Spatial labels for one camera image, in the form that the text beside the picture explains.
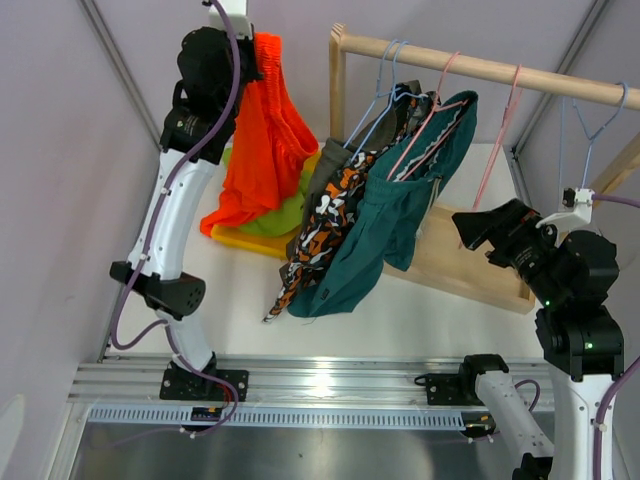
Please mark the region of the orange shorts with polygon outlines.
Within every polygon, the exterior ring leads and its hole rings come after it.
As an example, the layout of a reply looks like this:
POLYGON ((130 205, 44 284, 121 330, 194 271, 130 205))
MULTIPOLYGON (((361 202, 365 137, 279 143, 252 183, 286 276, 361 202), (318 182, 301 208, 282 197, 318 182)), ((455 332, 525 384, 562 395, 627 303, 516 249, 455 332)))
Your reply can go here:
POLYGON ((219 206, 200 221, 207 236, 216 225, 237 228, 278 210, 296 193, 304 162, 318 150, 286 88, 281 38, 259 32, 254 39, 264 78, 244 91, 219 206))

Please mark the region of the teal shorts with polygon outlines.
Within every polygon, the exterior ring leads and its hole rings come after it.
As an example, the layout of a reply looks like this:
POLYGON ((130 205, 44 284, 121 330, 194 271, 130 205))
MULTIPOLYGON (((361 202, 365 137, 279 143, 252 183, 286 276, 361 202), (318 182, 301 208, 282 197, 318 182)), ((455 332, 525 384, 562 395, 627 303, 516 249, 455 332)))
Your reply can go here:
POLYGON ((375 161, 368 173, 364 196, 357 205, 355 225, 319 285, 294 300, 286 308, 289 314, 309 318, 349 313, 373 289, 385 265, 402 271, 409 268, 417 230, 460 167, 475 134, 476 92, 459 92, 443 106, 461 100, 467 100, 467 104, 435 114, 391 181, 386 180, 387 175, 414 133, 375 161), (405 181, 394 182, 396 175, 411 169, 410 162, 440 138, 444 141, 424 164, 405 181))

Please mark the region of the pink wire hanger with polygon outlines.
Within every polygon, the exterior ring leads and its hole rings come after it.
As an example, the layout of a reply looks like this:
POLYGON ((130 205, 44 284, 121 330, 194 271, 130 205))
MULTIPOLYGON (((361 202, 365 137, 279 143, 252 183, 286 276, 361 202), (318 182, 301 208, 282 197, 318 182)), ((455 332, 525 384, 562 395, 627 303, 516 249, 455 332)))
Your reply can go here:
MULTIPOLYGON (((445 106, 443 106, 440 103, 440 92, 441 92, 442 85, 444 83, 445 77, 446 77, 450 67, 452 66, 452 64, 454 63, 454 61, 457 59, 457 57, 459 55, 460 55, 460 51, 457 51, 457 52, 453 53, 450 56, 450 58, 448 59, 447 63, 445 64, 444 69, 442 70, 442 73, 441 73, 441 76, 440 76, 440 80, 439 80, 437 89, 435 91, 435 96, 434 96, 433 101, 432 101, 431 110, 427 114, 427 116, 424 119, 424 121, 421 124, 421 126, 418 128, 418 130, 412 136, 411 141, 407 145, 406 149, 401 153, 401 155, 398 158, 397 162, 394 164, 394 166, 389 171, 389 173, 387 175, 387 178, 386 178, 387 181, 391 181, 392 180, 392 177, 395 174, 396 170, 403 164, 405 158, 411 153, 411 150, 413 149, 413 146, 419 140, 421 134, 426 129, 426 127, 428 126, 429 122, 435 116, 436 113, 440 113, 440 112, 448 111, 448 110, 455 109, 455 108, 458 108, 458 107, 462 107, 462 106, 465 106, 467 104, 467 100, 457 101, 457 102, 454 102, 454 103, 451 103, 451 104, 445 105, 445 106)), ((417 170, 422 164, 424 164, 429 159, 429 157, 434 153, 436 148, 443 141, 444 141, 444 138, 440 138, 435 143, 432 143, 422 154, 420 154, 419 156, 416 156, 410 162, 411 169, 407 168, 406 172, 403 175, 400 175, 400 174, 396 175, 395 179, 394 179, 394 182, 405 181, 415 170, 417 170)))
POLYGON ((486 164, 481 182, 479 184, 478 190, 476 192, 476 196, 472 205, 473 211, 476 211, 480 206, 482 197, 486 191, 486 187, 489 183, 491 173, 496 163, 498 153, 503 146, 504 138, 509 130, 514 113, 517 110, 517 107, 520 103, 520 99, 523 92, 523 89, 518 87, 521 71, 522 71, 522 65, 518 65, 514 73, 510 94, 504 109, 502 123, 499 129, 498 135, 496 137, 496 140, 494 142, 494 145, 492 147, 491 153, 488 157, 487 164, 486 164))

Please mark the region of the lime green shorts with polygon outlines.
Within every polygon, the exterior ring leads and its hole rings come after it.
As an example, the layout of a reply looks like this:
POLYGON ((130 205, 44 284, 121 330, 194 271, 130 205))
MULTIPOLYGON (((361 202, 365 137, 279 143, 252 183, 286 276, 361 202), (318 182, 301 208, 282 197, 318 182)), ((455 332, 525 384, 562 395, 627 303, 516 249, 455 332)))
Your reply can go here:
POLYGON ((319 158, 320 153, 316 152, 304 162, 296 193, 286 198, 278 210, 271 210, 237 229, 249 235, 278 237, 299 227, 311 176, 319 158))

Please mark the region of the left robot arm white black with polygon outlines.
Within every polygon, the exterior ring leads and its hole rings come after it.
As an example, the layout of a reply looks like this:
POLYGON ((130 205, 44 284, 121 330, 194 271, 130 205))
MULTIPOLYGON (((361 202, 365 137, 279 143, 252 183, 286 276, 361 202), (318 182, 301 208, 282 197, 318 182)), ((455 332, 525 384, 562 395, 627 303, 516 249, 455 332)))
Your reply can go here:
POLYGON ((177 57, 181 74, 160 138, 159 170, 141 232, 110 276, 157 315, 185 370, 182 388, 197 400, 216 390, 215 354, 196 312, 204 280, 183 270, 196 209, 236 128, 243 91, 261 77, 253 35, 231 41, 202 27, 187 34, 177 57))

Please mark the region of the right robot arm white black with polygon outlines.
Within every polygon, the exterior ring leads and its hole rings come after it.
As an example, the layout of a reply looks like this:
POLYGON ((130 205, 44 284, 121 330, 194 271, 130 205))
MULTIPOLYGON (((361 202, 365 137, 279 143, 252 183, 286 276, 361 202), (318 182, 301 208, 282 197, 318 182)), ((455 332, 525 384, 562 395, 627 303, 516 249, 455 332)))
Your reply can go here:
POLYGON ((513 268, 541 307, 536 336, 554 397, 554 437, 548 439, 498 355, 464 359, 458 395, 481 402, 514 458, 515 479, 610 479, 613 412, 621 387, 639 364, 624 365, 624 337, 604 305, 619 276, 617 247, 587 230, 595 195, 579 189, 571 206, 542 217, 521 200, 484 212, 457 212, 461 243, 489 242, 488 261, 513 268))

